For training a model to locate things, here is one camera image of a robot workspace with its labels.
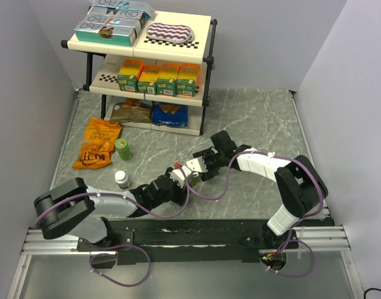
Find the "zigzag patterned case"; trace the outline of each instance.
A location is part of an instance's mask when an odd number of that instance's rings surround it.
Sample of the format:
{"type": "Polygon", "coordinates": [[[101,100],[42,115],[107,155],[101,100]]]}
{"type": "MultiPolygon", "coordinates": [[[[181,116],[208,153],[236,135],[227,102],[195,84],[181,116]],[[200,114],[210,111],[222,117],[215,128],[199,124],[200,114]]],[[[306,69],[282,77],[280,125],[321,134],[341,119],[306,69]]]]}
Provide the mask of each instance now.
{"type": "Polygon", "coordinates": [[[184,25],[153,23],[147,28],[146,33],[150,39],[165,40],[174,44],[183,44],[194,39],[191,28],[184,25]]]}

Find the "orange chip bag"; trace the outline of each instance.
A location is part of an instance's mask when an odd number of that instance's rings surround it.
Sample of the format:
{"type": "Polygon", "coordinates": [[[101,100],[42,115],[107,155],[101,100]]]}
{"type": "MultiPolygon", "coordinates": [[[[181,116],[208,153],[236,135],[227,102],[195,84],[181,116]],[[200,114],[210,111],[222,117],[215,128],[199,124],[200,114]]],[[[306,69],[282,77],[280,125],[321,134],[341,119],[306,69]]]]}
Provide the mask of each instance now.
{"type": "Polygon", "coordinates": [[[72,169],[96,169],[111,163],[114,143],[120,136],[118,123],[91,118],[85,130],[80,154],[72,169]]]}

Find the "marble surface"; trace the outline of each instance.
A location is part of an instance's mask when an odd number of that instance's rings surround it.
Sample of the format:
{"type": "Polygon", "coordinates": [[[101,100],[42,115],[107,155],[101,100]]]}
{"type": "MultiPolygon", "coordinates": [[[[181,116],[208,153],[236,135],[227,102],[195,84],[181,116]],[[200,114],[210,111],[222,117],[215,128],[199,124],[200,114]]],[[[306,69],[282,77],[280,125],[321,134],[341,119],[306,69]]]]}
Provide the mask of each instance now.
{"type": "MultiPolygon", "coordinates": [[[[131,147],[130,161],[124,162],[114,153],[109,166],[76,171],[71,166],[79,153],[85,127],[90,117],[100,117],[101,102],[101,95],[81,91],[54,185],[82,177],[89,186],[119,191],[114,181],[118,170],[128,173],[132,187],[149,183],[175,161],[184,162],[192,158],[192,153],[212,146],[210,136],[219,130],[228,131],[237,145],[247,144],[283,156],[307,155],[288,91],[212,88],[210,97],[203,136],[124,127],[121,137],[127,139],[131,147]]],[[[199,183],[196,188],[203,194],[218,195],[224,188],[225,172],[226,169],[222,169],[220,176],[199,183]]],[[[281,197],[274,182],[256,174],[231,172],[229,189],[222,200],[210,202],[192,196],[189,206],[177,219],[268,219],[277,211],[281,197]]],[[[169,202],[153,211],[168,215],[178,209],[169,202]]]]}

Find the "teal box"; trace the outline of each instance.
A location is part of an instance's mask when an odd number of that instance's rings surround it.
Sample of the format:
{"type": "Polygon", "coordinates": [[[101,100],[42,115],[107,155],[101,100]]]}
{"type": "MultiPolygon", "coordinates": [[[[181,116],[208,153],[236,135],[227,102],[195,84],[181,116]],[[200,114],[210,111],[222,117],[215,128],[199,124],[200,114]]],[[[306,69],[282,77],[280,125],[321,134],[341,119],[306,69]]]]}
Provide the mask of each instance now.
{"type": "Polygon", "coordinates": [[[129,27],[81,22],[75,28],[78,40],[99,44],[130,47],[136,39],[135,30],[129,27]]]}
{"type": "Polygon", "coordinates": [[[145,2],[122,0],[96,0],[93,5],[114,9],[128,9],[130,11],[143,11],[145,13],[146,20],[153,19],[155,15],[155,9],[145,2]]]}
{"type": "Polygon", "coordinates": [[[146,23],[146,17],[143,11],[129,11],[127,9],[111,9],[108,7],[92,6],[88,14],[108,17],[124,17],[126,19],[138,20],[142,28],[146,23]]]}
{"type": "Polygon", "coordinates": [[[135,30],[136,37],[140,35],[140,31],[142,30],[142,27],[140,26],[140,23],[138,20],[126,19],[124,17],[108,17],[108,16],[98,16],[95,14],[88,14],[86,15],[85,19],[82,20],[82,22],[130,27],[135,30]]]}

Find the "white wall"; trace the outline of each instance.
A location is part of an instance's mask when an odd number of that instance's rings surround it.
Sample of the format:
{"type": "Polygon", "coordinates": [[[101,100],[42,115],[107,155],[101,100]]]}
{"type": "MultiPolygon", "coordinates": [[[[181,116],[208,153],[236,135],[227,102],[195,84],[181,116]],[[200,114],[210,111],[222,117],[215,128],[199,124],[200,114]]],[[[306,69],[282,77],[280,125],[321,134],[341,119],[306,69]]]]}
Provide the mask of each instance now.
{"type": "Polygon", "coordinates": [[[46,192],[74,89],[24,0],[0,1],[0,298],[46,192]]]}
{"type": "MultiPolygon", "coordinates": [[[[62,49],[60,41],[70,39],[92,2],[28,0],[77,88],[85,82],[86,55],[62,49]]],[[[298,90],[346,0],[145,2],[161,11],[217,18],[212,86],[298,90]]]]}
{"type": "Polygon", "coordinates": [[[381,0],[348,0],[296,103],[364,287],[381,288],[381,0]]]}

